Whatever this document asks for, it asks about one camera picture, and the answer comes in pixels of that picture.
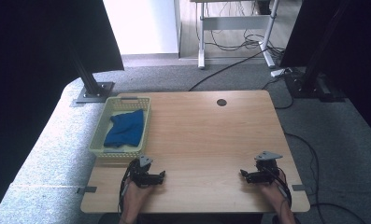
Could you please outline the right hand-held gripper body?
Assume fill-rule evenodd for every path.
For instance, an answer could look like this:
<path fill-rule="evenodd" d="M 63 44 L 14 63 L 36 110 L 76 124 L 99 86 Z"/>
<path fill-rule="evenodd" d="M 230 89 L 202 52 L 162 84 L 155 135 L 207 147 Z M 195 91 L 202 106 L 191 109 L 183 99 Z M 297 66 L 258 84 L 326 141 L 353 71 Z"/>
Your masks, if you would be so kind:
<path fill-rule="evenodd" d="M 272 183 L 279 175 L 277 159 L 281 159 L 282 155 L 277 153 L 264 151 L 255 157 L 257 183 Z"/>

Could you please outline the person's left hand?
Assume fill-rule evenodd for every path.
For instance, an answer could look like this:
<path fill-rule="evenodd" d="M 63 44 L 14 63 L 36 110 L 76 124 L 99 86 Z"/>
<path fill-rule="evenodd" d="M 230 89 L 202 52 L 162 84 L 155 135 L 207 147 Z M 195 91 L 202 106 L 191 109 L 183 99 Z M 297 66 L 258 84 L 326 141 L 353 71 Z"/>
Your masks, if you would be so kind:
<path fill-rule="evenodd" d="M 126 191 L 123 198 L 121 218 L 125 220 L 136 220 L 145 201 L 153 192 L 154 186 L 139 188 L 132 180 L 127 179 L 125 187 Z"/>

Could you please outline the person's right hand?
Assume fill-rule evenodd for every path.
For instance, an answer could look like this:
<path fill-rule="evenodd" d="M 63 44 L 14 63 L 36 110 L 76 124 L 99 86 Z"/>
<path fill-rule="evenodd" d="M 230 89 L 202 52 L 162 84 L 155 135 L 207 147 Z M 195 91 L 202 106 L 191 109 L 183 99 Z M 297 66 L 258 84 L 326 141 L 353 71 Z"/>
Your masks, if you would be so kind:
<path fill-rule="evenodd" d="M 277 180 L 271 184 L 258 184 L 258 189 L 277 213 L 290 208 L 289 200 L 283 195 L 280 187 L 281 185 Z"/>

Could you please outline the blue t-shirt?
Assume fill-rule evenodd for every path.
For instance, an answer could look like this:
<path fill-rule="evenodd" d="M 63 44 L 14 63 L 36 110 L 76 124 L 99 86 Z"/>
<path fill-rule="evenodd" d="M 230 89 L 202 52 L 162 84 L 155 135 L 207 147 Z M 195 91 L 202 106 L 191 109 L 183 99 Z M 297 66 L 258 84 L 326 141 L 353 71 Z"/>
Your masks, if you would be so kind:
<path fill-rule="evenodd" d="M 137 147 L 144 131 L 144 112 L 138 109 L 110 117 L 113 126 L 104 141 L 105 147 Z"/>

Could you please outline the white power strip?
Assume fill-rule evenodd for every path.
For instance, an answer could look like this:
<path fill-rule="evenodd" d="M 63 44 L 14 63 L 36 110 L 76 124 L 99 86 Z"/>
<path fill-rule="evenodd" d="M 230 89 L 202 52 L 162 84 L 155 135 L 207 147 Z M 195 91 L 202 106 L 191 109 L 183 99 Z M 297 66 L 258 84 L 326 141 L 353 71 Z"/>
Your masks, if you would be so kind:
<path fill-rule="evenodd" d="M 287 74 L 287 73 L 291 73 L 292 71 L 293 70 L 289 67 L 281 68 L 281 69 L 278 69 L 278 70 L 275 70 L 275 71 L 271 71 L 270 76 L 271 77 L 278 77 L 278 76 L 281 76 L 281 75 L 284 75 L 284 74 Z"/>

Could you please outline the white desk frame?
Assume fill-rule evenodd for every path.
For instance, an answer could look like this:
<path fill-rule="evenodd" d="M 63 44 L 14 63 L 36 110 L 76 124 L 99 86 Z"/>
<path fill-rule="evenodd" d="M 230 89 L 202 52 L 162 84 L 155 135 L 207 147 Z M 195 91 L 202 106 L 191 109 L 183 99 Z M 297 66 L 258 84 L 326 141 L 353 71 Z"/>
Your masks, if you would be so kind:
<path fill-rule="evenodd" d="M 205 68 L 205 31 L 213 30 L 264 30 L 264 39 L 259 42 L 261 53 L 269 68 L 276 65 L 271 54 L 268 52 L 268 42 L 277 16 L 279 0 L 272 0 L 273 6 L 269 15 L 255 16 L 226 16 L 209 17 L 205 15 L 205 7 L 208 3 L 220 3 L 225 0 L 190 0 L 200 8 L 199 16 L 199 45 L 198 45 L 198 68 Z"/>

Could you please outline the person's dark clothing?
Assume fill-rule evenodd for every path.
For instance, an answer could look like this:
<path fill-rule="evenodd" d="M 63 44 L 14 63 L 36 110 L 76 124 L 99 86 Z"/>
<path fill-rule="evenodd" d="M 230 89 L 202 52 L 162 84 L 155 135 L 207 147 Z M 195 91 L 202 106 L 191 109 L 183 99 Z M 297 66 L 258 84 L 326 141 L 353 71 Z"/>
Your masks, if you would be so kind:
<path fill-rule="evenodd" d="M 262 224 L 263 214 L 141 214 L 135 224 Z"/>

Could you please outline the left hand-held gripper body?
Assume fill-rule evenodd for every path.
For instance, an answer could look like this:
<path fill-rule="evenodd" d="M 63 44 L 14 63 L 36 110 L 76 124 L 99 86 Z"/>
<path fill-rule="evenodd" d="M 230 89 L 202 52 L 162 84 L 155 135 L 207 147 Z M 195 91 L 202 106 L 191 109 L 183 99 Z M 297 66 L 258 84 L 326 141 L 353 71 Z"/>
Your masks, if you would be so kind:
<path fill-rule="evenodd" d="M 152 181 L 158 181 L 157 175 L 149 174 L 151 163 L 152 159 L 145 155 L 141 155 L 139 158 L 131 161 L 129 165 L 130 179 L 140 188 L 150 186 Z"/>

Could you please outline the black stand with grey base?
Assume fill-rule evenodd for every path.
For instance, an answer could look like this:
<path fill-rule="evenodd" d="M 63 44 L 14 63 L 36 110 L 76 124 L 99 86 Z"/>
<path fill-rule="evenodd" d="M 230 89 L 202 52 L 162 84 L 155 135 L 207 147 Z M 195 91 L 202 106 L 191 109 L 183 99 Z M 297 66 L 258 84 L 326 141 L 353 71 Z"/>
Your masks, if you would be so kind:
<path fill-rule="evenodd" d="M 75 47 L 72 44 L 69 44 L 68 49 L 71 55 L 72 64 L 74 65 L 78 76 L 83 83 L 83 88 L 78 97 L 73 101 L 72 105 L 104 103 L 111 95 L 114 83 L 97 82 L 93 74 L 86 71 Z"/>

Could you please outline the pale green plastic basket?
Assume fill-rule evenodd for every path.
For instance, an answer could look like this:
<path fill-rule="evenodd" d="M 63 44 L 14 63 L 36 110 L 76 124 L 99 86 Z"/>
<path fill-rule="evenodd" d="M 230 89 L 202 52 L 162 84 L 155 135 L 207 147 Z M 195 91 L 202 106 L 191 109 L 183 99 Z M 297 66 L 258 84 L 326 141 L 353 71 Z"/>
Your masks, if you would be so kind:
<path fill-rule="evenodd" d="M 108 131 L 113 126 L 111 116 L 134 112 L 142 109 L 144 112 L 144 131 L 137 147 L 128 145 L 122 147 L 105 147 L 104 141 Z M 98 158 L 135 158 L 144 151 L 150 124 L 150 98 L 147 96 L 110 97 L 96 125 L 90 143 L 90 151 Z"/>

